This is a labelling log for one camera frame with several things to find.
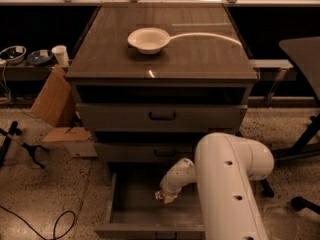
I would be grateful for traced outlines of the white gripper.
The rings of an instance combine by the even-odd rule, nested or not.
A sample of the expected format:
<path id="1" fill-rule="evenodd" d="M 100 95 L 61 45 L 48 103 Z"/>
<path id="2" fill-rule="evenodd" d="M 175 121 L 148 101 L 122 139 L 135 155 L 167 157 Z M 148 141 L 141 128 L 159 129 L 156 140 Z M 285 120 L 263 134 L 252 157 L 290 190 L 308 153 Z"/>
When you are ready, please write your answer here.
<path id="1" fill-rule="evenodd" d="M 160 183 L 160 190 L 164 198 L 164 204 L 169 204 L 177 198 L 182 188 L 176 184 L 169 184 L 167 181 L 162 181 Z"/>

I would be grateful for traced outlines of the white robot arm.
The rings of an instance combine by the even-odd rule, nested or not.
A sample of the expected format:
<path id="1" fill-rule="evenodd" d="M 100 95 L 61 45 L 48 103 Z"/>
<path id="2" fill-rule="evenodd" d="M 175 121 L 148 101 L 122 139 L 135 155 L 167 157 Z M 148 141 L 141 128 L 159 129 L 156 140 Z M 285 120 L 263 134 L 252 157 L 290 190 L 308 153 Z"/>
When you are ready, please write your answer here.
<path id="1" fill-rule="evenodd" d="M 192 160 L 182 158 L 167 171 L 158 198 L 171 203 L 195 183 L 206 240 L 268 240 L 250 182 L 267 178 L 273 168 L 264 144 L 211 133 L 198 142 Z"/>

